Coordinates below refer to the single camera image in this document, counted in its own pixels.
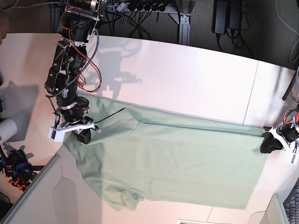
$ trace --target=light green cloth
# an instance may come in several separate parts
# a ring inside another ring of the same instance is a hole
[[[245,209],[266,156],[262,129],[181,116],[84,95],[101,120],[89,145],[65,145],[86,183],[114,209],[139,200]]]

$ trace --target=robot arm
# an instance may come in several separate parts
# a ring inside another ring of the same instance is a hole
[[[101,13],[105,8],[105,0],[67,0],[65,11],[60,17],[58,33],[64,38],[58,42],[52,67],[49,70],[45,89],[47,97],[56,98],[58,108],[51,104],[55,114],[55,124],[51,127],[49,137],[55,141],[63,141],[64,134],[72,131],[78,141],[88,144],[91,130],[99,131],[93,119],[84,116],[89,112],[89,101],[78,97],[77,87],[80,86],[79,76],[92,63],[87,57],[86,45],[95,30],[99,44],[99,33],[96,30]]]

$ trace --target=wrinkled fabric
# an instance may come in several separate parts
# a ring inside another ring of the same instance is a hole
[[[100,133],[64,144],[111,207],[143,199],[245,209],[263,170],[258,127],[199,119],[83,95]]]

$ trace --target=white roll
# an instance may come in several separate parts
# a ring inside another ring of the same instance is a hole
[[[6,142],[17,133],[17,125],[15,122],[7,118],[0,123],[0,145]]]

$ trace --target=white table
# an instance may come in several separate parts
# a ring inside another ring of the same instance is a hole
[[[6,101],[7,109],[1,115],[30,117],[28,125],[20,124],[28,126],[25,140],[11,145],[25,145],[25,152],[34,154],[29,159],[33,165],[44,165],[61,146],[47,138],[54,115],[43,88],[59,38],[52,34],[10,34],[0,46],[0,70],[5,78],[0,98],[4,95],[12,99]],[[281,97],[292,70],[206,49],[118,37],[100,39],[94,59],[103,78],[99,96],[248,125],[270,126],[285,111]],[[88,46],[90,51],[94,45],[93,39]],[[90,83],[87,88],[98,84],[90,68],[85,75]],[[7,91],[9,81],[14,83],[15,91]],[[299,166],[286,164],[283,152],[274,152],[268,155],[246,210],[143,201],[134,212],[116,212],[103,202],[101,220],[103,224],[173,224],[177,219],[245,224],[253,213],[266,210],[274,193],[279,193],[284,201],[298,177]],[[3,183],[6,181],[0,175],[0,191],[14,201],[19,194]]]

